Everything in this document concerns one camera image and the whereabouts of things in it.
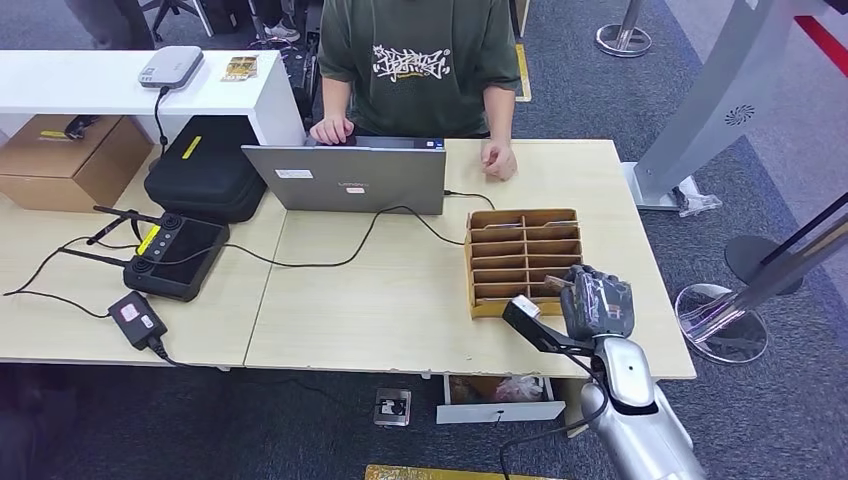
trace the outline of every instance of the cardboard sorting tray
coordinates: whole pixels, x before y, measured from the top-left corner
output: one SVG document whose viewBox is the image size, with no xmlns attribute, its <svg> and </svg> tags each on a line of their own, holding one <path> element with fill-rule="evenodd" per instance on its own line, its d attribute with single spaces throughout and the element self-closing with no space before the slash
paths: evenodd
<svg viewBox="0 0 848 480">
<path fill-rule="evenodd" d="M 582 263 L 577 212 L 497 210 L 468 217 L 465 259 L 471 317 L 500 317 L 510 299 L 530 298 L 542 315 L 562 315 L 545 276 L 562 277 Z"/>
</svg>

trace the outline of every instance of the stanchion base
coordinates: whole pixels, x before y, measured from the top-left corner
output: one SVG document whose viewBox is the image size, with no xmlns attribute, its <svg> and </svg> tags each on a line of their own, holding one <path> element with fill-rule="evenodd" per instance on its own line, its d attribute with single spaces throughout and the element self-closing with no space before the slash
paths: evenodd
<svg viewBox="0 0 848 480">
<path fill-rule="evenodd" d="M 724 261 L 736 275 L 736 278 L 750 285 L 765 268 L 765 265 L 760 264 L 760 260 L 766 258 L 778 246 L 777 243 L 762 237 L 752 235 L 736 237 L 728 242 L 727 247 L 724 248 Z M 789 255 L 791 255 L 789 252 L 783 252 L 774 261 L 783 260 Z M 803 283 L 804 279 L 799 278 L 797 282 L 786 287 L 778 295 L 793 294 L 801 288 Z"/>
<path fill-rule="evenodd" d="M 633 28 L 630 42 L 618 48 L 618 32 L 621 25 L 604 25 L 595 34 L 595 44 L 607 55 L 622 58 L 641 57 L 651 48 L 651 36 L 640 28 Z"/>
<path fill-rule="evenodd" d="M 713 309 L 704 308 L 706 305 L 728 293 L 730 290 L 709 283 L 698 283 L 684 288 L 674 302 L 674 313 L 677 315 L 680 331 L 692 350 L 712 362 L 723 365 L 752 362 L 760 358 L 768 346 L 768 329 L 763 319 L 754 311 L 739 317 L 700 343 L 693 342 L 687 333 L 693 323 L 703 320 L 712 312 Z"/>
</svg>

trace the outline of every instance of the shoe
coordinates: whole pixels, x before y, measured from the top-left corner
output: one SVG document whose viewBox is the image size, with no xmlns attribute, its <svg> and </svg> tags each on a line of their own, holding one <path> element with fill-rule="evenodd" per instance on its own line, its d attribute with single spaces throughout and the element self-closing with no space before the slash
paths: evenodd
<svg viewBox="0 0 848 480">
<path fill-rule="evenodd" d="M 289 28 L 283 25 L 282 20 L 280 20 L 280 23 L 274 25 L 273 27 L 265 27 L 265 33 L 272 37 L 277 37 L 280 40 L 286 40 L 288 42 L 295 42 L 300 39 L 300 33 L 293 28 Z"/>
</svg>

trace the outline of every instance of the laptop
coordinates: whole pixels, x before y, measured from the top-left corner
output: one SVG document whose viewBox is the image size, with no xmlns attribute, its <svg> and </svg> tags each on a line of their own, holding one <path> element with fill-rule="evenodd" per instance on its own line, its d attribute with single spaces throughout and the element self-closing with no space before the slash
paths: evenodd
<svg viewBox="0 0 848 480">
<path fill-rule="evenodd" d="M 420 215 L 441 215 L 444 145 L 435 138 L 350 137 L 344 145 L 310 141 L 242 150 L 289 210 L 376 213 L 404 205 Z"/>
</svg>

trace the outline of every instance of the robotic arm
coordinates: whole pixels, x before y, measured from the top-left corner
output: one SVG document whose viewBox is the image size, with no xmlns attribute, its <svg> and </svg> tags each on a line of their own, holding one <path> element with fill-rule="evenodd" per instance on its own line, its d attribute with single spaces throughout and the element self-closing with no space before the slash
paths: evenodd
<svg viewBox="0 0 848 480">
<path fill-rule="evenodd" d="M 568 336 L 539 322 L 539 308 L 523 295 L 507 304 L 503 318 L 539 351 L 591 359 L 595 381 L 583 386 L 581 410 L 619 477 L 706 478 L 692 439 L 651 378 L 644 351 L 627 339 L 634 325 L 630 284 L 585 265 L 546 283 L 562 288 Z"/>
</svg>

